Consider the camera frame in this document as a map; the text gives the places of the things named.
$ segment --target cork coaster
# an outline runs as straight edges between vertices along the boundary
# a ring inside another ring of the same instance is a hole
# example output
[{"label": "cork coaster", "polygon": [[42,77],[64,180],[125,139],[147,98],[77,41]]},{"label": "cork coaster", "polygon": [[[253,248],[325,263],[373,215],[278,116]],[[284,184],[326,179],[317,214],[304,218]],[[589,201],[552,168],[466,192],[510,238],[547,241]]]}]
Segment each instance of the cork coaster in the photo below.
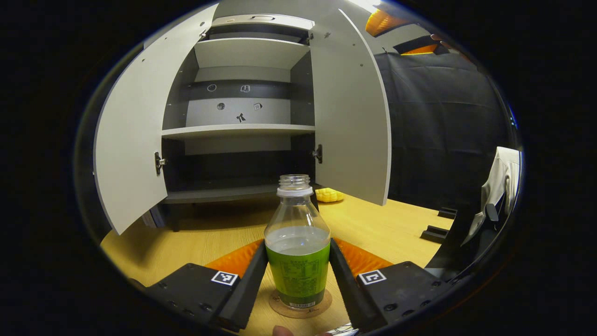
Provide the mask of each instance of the cork coaster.
[{"label": "cork coaster", "polygon": [[332,295],[326,289],[324,292],[324,299],[320,303],[309,308],[292,308],[286,306],[281,300],[278,291],[274,289],[269,296],[269,305],[278,314],[293,319],[308,319],[320,315],[332,305]]}]

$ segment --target orange light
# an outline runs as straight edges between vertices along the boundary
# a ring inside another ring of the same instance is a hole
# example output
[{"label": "orange light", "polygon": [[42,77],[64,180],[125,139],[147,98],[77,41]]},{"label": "orange light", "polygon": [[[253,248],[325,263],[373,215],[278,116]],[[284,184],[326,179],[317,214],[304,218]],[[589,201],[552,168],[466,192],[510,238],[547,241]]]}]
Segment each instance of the orange light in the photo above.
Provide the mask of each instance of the orange light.
[{"label": "orange light", "polygon": [[367,24],[365,25],[365,31],[371,34],[371,36],[377,37],[391,28],[407,23],[410,22],[391,16],[382,10],[377,10],[369,16],[369,20],[367,20]]},{"label": "orange light", "polygon": [[426,45],[425,47],[416,48],[416,49],[407,51],[406,53],[400,54],[400,55],[433,54],[433,52],[435,51],[435,48],[437,48],[437,47],[438,47],[437,44]]}]

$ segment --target white cabinet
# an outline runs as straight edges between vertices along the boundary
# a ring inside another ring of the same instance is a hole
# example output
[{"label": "white cabinet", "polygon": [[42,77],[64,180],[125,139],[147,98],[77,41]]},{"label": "white cabinet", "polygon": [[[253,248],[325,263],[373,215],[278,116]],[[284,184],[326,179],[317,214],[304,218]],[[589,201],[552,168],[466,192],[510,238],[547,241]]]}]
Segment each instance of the white cabinet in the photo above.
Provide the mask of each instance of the white cabinet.
[{"label": "white cabinet", "polygon": [[[317,184],[385,204],[387,100],[350,19],[340,10],[320,23],[259,14],[210,29],[216,6],[142,51],[106,100],[94,164],[114,230],[160,202],[274,192],[279,172],[313,166]],[[321,163],[311,156],[318,145]]]}]

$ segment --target clear plastic bottle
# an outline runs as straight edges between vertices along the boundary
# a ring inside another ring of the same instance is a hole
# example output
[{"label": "clear plastic bottle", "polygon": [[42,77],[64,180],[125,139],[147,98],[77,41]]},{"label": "clear plastic bottle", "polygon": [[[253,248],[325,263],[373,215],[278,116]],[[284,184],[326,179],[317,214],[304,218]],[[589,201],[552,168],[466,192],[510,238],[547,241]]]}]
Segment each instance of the clear plastic bottle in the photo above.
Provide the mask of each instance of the clear plastic bottle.
[{"label": "clear plastic bottle", "polygon": [[330,258],[330,229],[311,203],[309,181],[309,175],[280,176],[280,205],[264,232],[276,289],[294,308],[321,302]]}]

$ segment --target cabinet shelf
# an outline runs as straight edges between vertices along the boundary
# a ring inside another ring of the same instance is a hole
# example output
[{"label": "cabinet shelf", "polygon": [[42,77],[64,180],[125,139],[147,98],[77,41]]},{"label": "cabinet shelf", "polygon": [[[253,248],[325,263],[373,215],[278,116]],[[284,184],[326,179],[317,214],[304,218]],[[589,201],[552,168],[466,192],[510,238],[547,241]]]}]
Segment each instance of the cabinet shelf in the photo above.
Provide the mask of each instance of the cabinet shelf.
[{"label": "cabinet shelf", "polygon": [[315,132],[315,126],[289,124],[226,124],[163,130],[167,139],[196,139],[216,136],[302,135]]},{"label": "cabinet shelf", "polygon": [[199,69],[262,66],[290,70],[308,51],[304,44],[266,38],[209,39],[195,44]]},{"label": "cabinet shelf", "polygon": [[231,201],[258,196],[276,194],[278,185],[256,185],[250,187],[222,188],[212,190],[175,191],[168,193],[163,204],[203,203],[212,201]]}]

